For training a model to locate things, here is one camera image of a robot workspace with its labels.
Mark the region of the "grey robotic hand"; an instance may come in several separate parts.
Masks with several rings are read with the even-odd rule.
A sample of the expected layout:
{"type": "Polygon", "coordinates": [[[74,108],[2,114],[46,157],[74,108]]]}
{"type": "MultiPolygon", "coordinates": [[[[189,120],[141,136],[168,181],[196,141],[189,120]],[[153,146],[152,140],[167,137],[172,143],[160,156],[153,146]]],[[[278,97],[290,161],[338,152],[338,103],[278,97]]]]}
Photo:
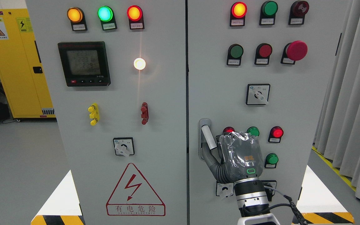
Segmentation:
{"type": "Polygon", "coordinates": [[[220,135],[219,143],[223,163],[217,161],[211,149],[202,150],[204,161],[218,183],[234,183],[261,176],[264,160],[257,137],[244,132],[231,132],[220,135]]]}

